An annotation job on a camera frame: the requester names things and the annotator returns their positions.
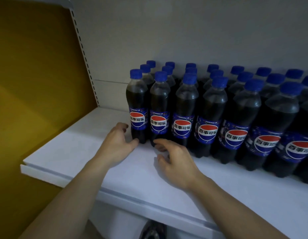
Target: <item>blue label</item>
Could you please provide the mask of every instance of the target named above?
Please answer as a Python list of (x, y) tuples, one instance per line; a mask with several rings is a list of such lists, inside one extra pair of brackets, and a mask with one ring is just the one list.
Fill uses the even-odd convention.
[(174, 137), (180, 139), (187, 139), (192, 130), (194, 116), (185, 117), (173, 114), (172, 133)]
[(150, 110), (151, 131), (155, 134), (165, 134), (168, 130), (169, 112), (153, 112)]
[(296, 132), (286, 132), (275, 152), (288, 162), (298, 163), (308, 155), (308, 137)]
[(245, 140), (248, 129), (248, 126), (238, 126), (224, 120), (218, 137), (219, 142), (225, 148), (237, 150)]
[(212, 122), (198, 117), (195, 125), (195, 138), (202, 144), (211, 144), (216, 137), (219, 126), (220, 121)]
[(144, 130), (147, 127), (147, 108), (130, 109), (131, 128), (134, 130)]
[(246, 138), (246, 148), (252, 154), (266, 157), (275, 148), (282, 132), (272, 132), (263, 127), (251, 128)]

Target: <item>yellow panel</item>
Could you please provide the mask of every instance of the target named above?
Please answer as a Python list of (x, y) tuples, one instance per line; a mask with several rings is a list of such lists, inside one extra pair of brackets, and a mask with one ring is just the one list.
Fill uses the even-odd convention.
[(20, 164), (96, 108), (69, 10), (0, 0), (0, 238), (17, 238), (60, 191)]

